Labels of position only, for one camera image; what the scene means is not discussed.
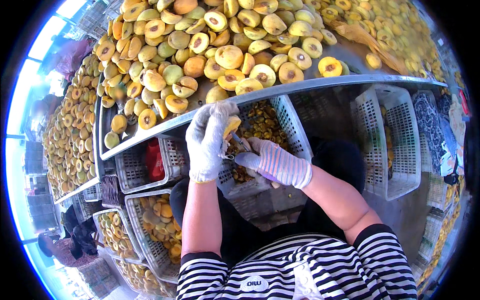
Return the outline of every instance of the striped shirt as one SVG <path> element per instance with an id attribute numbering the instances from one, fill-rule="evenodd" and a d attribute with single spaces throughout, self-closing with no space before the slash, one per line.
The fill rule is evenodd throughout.
<path id="1" fill-rule="evenodd" d="M 231 270 L 212 252 L 189 253 L 181 263 L 177 299 L 417 297 L 402 247 L 383 224 L 365 228 L 353 246 L 316 233 L 286 237 Z"/>

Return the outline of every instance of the hand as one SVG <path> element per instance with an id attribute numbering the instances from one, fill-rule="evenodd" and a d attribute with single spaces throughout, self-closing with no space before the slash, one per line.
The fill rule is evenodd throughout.
<path id="1" fill-rule="evenodd" d="M 251 137 L 248 142 L 260 156 L 252 152 L 237 154 L 235 162 L 254 169 L 267 179 L 283 185 L 304 188 L 312 179 L 312 166 L 303 158 L 298 158 L 283 150 L 278 144 Z"/>
<path id="2" fill-rule="evenodd" d="M 222 156 L 225 155 L 223 131 L 228 117 L 238 114 L 233 101 L 219 101 L 201 107 L 187 129 L 188 154 L 190 156 L 190 179 L 209 182 L 218 177 Z"/>

